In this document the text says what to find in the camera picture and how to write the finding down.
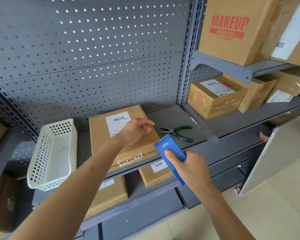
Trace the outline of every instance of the blue tape dispenser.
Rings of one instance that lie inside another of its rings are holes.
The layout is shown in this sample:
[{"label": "blue tape dispenser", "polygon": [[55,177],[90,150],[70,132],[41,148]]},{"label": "blue tape dispenser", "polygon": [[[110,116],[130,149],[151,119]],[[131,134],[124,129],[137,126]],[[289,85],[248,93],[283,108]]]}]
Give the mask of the blue tape dispenser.
[{"label": "blue tape dispenser", "polygon": [[168,165],[169,169],[172,171],[174,176],[176,176],[176,178],[178,179],[180,184],[182,186],[184,186],[186,183],[182,180],[182,178],[178,174],[174,165],[166,158],[166,156],[164,155],[164,151],[165,150],[172,151],[176,155],[177,159],[179,159],[182,162],[184,162],[186,160],[186,158],[187,158],[186,155],[183,153],[183,151],[181,151],[181,149],[178,147],[178,145],[174,142],[174,140],[168,134],[165,137],[163,137],[159,142],[154,144],[154,146],[157,149],[160,156],[165,161],[165,163]]}]

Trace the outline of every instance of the tile floor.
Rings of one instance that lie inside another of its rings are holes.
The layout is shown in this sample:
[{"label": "tile floor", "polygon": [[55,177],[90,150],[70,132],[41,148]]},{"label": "tile floor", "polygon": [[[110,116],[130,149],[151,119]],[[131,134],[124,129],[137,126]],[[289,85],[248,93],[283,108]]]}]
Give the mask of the tile floor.
[{"label": "tile floor", "polygon": [[[300,239],[300,160],[249,190],[244,197],[234,189],[224,198],[258,240]],[[185,210],[133,240],[218,240],[202,205]]]}]

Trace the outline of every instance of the green pliers handle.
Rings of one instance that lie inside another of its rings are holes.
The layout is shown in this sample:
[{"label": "green pliers handle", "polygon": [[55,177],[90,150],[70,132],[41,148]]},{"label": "green pliers handle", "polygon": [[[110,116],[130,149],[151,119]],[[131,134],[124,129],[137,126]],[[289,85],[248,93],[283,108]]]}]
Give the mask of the green pliers handle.
[{"label": "green pliers handle", "polygon": [[175,131],[172,132],[171,134],[178,137],[180,140],[183,140],[186,142],[194,142],[194,140],[192,138],[184,137],[184,136],[180,135],[179,133],[177,133],[180,130],[184,130],[184,129],[191,130],[192,128],[193,128],[193,126],[189,126],[189,125],[179,126],[177,128],[173,128]]}]

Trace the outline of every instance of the white plastic basket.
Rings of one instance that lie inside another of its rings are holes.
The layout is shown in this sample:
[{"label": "white plastic basket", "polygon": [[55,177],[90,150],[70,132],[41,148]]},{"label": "white plastic basket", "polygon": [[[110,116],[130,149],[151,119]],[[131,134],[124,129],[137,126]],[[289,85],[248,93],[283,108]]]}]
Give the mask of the white plastic basket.
[{"label": "white plastic basket", "polygon": [[77,169],[77,142],[73,119],[44,125],[29,164],[28,186],[48,191],[62,184]]}]

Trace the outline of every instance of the hand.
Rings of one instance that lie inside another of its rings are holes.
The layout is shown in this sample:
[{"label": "hand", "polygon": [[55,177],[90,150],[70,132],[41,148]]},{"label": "hand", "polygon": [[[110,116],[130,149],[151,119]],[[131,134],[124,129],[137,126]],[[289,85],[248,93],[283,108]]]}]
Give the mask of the hand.
[{"label": "hand", "polygon": [[164,154],[197,197],[202,193],[209,193],[214,189],[210,179],[208,166],[202,156],[190,150],[185,150],[187,159],[184,162],[181,162],[169,150],[165,150]]},{"label": "hand", "polygon": [[136,118],[129,121],[115,136],[120,137],[125,146],[132,145],[152,130],[155,123],[148,119]]}]

